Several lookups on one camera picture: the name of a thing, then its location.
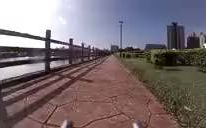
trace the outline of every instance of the shrub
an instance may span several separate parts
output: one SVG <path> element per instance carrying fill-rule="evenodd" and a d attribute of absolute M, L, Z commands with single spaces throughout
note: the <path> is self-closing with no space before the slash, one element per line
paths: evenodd
<path fill-rule="evenodd" d="M 147 62 L 150 63 L 150 62 L 151 62 L 151 61 L 150 61 L 150 57 L 151 57 L 151 56 L 150 56 L 150 52 L 145 52 L 144 55 L 145 55 L 145 58 L 147 59 Z"/>
<path fill-rule="evenodd" d="M 151 62 L 159 66 L 176 66 L 178 51 L 173 50 L 151 50 Z"/>
<path fill-rule="evenodd" d="M 130 54 L 130 53 L 125 53 L 125 55 L 126 55 L 126 58 L 131 58 L 132 57 L 132 54 Z"/>
<path fill-rule="evenodd" d="M 180 65 L 192 65 L 206 72 L 206 49 L 190 49 L 179 52 L 178 63 Z"/>
<path fill-rule="evenodd" d="M 122 57 L 123 57 L 123 58 L 126 57 L 126 53 L 125 53 L 125 52 L 122 53 Z"/>

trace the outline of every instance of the cloud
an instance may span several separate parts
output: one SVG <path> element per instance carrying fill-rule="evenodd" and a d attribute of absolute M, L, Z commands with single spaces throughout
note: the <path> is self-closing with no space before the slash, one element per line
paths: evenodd
<path fill-rule="evenodd" d="M 63 19 L 63 17 L 59 16 L 58 17 L 59 22 L 61 22 L 62 24 L 66 25 L 66 21 Z"/>

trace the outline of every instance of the sky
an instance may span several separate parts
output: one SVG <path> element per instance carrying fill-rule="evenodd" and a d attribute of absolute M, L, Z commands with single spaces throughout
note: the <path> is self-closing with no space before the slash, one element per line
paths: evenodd
<path fill-rule="evenodd" d="M 176 21 L 185 36 L 206 32 L 206 0 L 0 0 L 0 28 L 68 42 L 109 48 L 144 48 L 147 43 L 166 44 L 166 26 Z M 44 47 L 44 43 L 0 36 L 0 46 Z"/>

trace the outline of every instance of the river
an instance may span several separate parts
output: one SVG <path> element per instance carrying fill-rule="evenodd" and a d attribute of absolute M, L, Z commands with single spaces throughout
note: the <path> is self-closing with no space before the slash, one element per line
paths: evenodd
<path fill-rule="evenodd" d="M 9 61 L 16 61 L 16 60 L 26 60 L 26 59 L 38 59 L 42 57 L 18 57 L 18 58 L 8 58 L 8 59 L 1 59 L 0 62 L 9 62 Z M 73 63 L 79 63 L 81 59 L 73 60 Z M 69 65 L 68 60 L 59 60 L 59 61 L 52 61 L 50 63 L 51 68 L 59 67 L 59 66 L 66 66 Z M 0 80 L 9 79 L 12 77 L 18 77 L 21 75 L 25 75 L 32 72 L 42 71 L 45 69 L 45 63 L 36 63 L 36 64 L 26 64 L 26 65 L 19 65 L 19 66 L 12 66 L 12 67 L 5 67 L 0 68 Z"/>

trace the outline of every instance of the hedge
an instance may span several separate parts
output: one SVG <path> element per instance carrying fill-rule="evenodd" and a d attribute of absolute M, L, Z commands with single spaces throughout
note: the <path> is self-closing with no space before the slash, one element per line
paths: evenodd
<path fill-rule="evenodd" d="M 176 66 L 178 52 L 174 50 L 152 50 L 151 62 L 159 66 Z"/>
<path fill-rule="evenodd" d="M 131 53 L 131 52 L 123 52 L 122 53 L 123 58 L 144 58 L 143 53 Z"/>
<path fill-rule="evenodd" d="M 150 61 L 159 66 L 197 66 L 206 72 L 206 49 L 151 50 Z"/>

